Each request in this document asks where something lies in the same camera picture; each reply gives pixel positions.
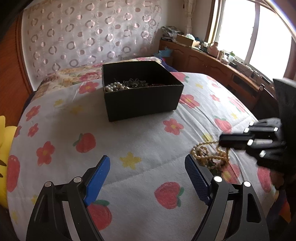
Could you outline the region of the person's right hand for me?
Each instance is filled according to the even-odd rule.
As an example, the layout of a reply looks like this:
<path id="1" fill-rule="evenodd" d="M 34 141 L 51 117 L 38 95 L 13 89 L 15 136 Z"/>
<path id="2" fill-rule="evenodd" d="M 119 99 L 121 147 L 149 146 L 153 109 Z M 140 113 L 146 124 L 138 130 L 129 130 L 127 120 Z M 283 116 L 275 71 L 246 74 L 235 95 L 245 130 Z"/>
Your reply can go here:
<path id="1" fill-rule="evenodd" d="M 281 190 L 284 188 L 284 177 L 282 173 L 278 173 L 274 170 L 271 170 L 269 173 L 271 182 L 273 184 L 273 186 L 275 187 L 276 190 Z"/>

